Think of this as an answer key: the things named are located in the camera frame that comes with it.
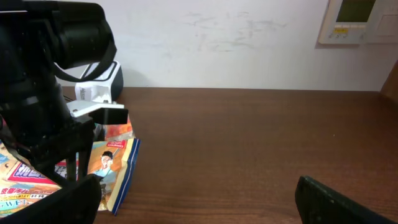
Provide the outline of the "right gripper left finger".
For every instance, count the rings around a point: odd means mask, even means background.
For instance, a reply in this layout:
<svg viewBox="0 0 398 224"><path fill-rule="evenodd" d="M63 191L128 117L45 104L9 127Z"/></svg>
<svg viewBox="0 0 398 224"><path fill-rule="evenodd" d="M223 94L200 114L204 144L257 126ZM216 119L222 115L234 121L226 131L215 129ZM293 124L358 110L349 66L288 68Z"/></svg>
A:
<svg viewBox="0 0 398 224"><path fill-rule="evenodd" d="M99 177L89 174L1 219L3 224L93 223L101 201Z"/></svg>

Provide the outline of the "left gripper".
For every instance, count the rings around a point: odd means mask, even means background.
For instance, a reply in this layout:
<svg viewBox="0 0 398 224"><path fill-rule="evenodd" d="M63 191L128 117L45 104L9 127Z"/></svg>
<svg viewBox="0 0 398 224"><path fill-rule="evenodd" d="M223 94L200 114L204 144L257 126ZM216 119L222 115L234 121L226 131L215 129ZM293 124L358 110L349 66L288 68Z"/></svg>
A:
<svg viewBox="0 0 398 224"><path fill-rule="evenodd" d="M1 2L1 140L19 159L61 186L83 178L94 122L74 118L60 80L69 68L95 63L83 82L105 72L116 44L94 2Z"/></svg>

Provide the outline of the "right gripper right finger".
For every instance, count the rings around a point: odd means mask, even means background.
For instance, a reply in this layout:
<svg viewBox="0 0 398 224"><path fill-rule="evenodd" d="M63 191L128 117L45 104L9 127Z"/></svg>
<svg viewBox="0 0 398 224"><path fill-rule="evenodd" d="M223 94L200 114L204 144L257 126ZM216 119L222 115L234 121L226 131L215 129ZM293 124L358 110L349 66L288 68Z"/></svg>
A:
<svg viewBox="0 0 398 224"><path fill-rule="evenodd" d="M295 203L305 224L397 224L310 176L301 176Z"/></svg>

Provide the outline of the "yellow wet wipes pack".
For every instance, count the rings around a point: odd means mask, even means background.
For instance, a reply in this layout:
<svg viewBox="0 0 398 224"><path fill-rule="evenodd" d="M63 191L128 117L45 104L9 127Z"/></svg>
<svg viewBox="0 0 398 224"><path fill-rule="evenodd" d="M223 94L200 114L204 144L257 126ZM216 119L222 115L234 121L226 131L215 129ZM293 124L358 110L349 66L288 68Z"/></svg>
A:
<svg viewBox="0 0 398 224"><path fill-rule="evenodd" d="M136 138L93 143L88 172L100 177L99 211L116 215L131 185L141 141ZM1 144L1 217L22 210L61 186L18 161Z"/></svg>

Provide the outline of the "orange tissue pack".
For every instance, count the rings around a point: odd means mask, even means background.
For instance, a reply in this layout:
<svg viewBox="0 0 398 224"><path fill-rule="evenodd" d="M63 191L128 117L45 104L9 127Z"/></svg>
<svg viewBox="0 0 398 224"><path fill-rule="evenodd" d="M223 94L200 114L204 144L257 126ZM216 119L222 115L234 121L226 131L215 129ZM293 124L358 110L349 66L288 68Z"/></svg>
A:
<svg viewBox="0 0 398 224"><path fill-rule="evenodd" d="M122 141L135 138L129 117L126 124L95 124L94 141Z"/></svg>

